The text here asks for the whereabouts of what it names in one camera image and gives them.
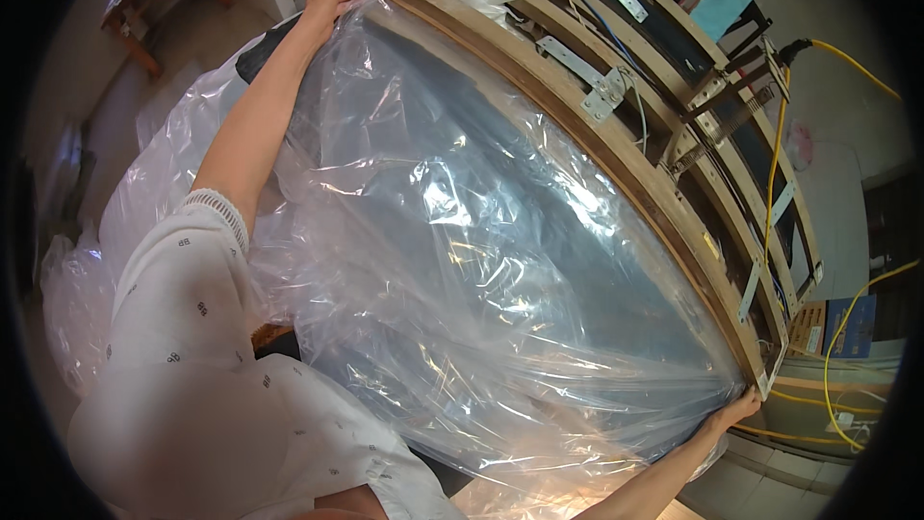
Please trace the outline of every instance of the white dress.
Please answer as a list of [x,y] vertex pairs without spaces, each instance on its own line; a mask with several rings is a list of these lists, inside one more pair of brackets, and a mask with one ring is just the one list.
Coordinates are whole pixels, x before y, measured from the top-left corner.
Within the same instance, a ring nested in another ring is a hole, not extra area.
[[464,518],[433,472],[354,396],[245,329],[248,237],[193,192],[126,265],[107,364],[68,431],[81,477],[156,517],[287,519],[368,484],[389,520]]

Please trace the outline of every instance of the hand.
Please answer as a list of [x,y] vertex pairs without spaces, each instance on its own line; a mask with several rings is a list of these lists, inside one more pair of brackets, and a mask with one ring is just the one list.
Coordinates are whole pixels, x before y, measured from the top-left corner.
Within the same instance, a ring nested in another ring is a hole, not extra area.
[[327,41],[334,31],[334,21],[353,0],[305,0],[305,12],[299,22],[313,26],[320,33],[321,42]]
[[754,386],[747,388],[740,398],[712,415],[723,429],[729,429],[748,416],[760,410],[760,396]]

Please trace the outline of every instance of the white lace sleeve trim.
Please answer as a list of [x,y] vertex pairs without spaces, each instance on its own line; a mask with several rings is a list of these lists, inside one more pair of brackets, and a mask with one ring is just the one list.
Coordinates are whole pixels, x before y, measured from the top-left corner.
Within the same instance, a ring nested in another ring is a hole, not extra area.
[[250,244],[247,226],[244,225],[244,219],[240,216],[240,211],[237,210],[233,203],[214,189],[196,189],[186,195],[183,205],[179,208],[179,213],[199,207],[208,208],[218,214],[227,223],[231,233],[234,234],[241,253],[247,253],[247,248]]

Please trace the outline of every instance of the cardboard box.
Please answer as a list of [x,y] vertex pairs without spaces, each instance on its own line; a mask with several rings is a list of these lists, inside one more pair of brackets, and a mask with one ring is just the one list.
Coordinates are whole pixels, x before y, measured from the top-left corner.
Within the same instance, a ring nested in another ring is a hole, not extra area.
[[[828,321],[824,331],[824,352],[828,351],[834,332],[844,320],[844,314],[853,298],[833,299],[828,302]],[[870,357],[872,329],[876,324],[876,295],[864,295],[857,300],[844,331],[834,343],[831,357]]]
[[812,353],[822,353],[827,306],[828,302],[825,301],[811,301],[796,314],[789,324],[790,347],[786,351],[787,356],[805,356],[802,352],[795,351],[793,347],[799,347]]

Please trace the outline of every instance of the light blue cloth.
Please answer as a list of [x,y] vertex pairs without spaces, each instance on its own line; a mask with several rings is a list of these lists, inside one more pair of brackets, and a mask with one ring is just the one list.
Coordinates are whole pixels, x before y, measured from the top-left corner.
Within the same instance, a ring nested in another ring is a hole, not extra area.
[[710,39],[718,41],[752,0],[701,0],[690,17]]

